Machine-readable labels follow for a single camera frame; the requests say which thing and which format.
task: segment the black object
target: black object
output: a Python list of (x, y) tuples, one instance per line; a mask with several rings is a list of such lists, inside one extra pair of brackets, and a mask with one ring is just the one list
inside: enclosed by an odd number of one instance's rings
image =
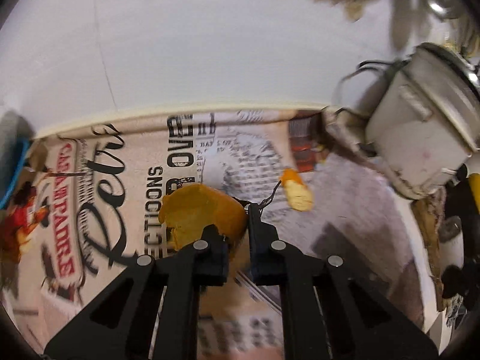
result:
[(335, 359), (438, 358), (430, 338), (340, 257), (324, 262), (280, 241), (257, 204), (249, 220), (253, 282), (280, 286), (286, 360), (326, 360), (330, 351)]
[(153, 359), (196, 359), (200, 286), (223, 285), (229, 261), (214, 225), (203, 230), (202, 240), (208, 246), (197, 241), (169, 258), (140, 256), (50, 340), (45, 354), (55, 360), (146, 360), (167, 286)]

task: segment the metal lid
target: metal lid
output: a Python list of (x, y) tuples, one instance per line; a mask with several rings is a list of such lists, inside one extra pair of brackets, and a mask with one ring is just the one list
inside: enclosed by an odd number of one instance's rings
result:
[(474, 73), (474, 67), (468, 61), (466, 61), (460, 54), (447, 50), (434, 43), (424, 42), (417, 46), (428, 52), (431, 52), (437, 58), (441, 59), (452, 69), (463, 81), (475, 97), (480, 102), (480, 79)]

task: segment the yellow object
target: yellow object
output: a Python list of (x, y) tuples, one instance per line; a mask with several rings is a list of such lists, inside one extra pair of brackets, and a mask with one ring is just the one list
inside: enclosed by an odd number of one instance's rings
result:
[(472, 173), (469, 177), (469, 184), (477, 209), (480, 212), (480, 174)]
[(314, 196), (303, 183), (298, 172), (285, 169), (280, 178), (289, 206), (297, 211), (310, 211), (314, 205)]
[(203, 184), (186, 185), (164, 196), (158, 220), (171, 228), (176, 251), (200, 239), (203, 228), (212, 224), (234, 247), (247, 227), (247, 214), (239, 202)]

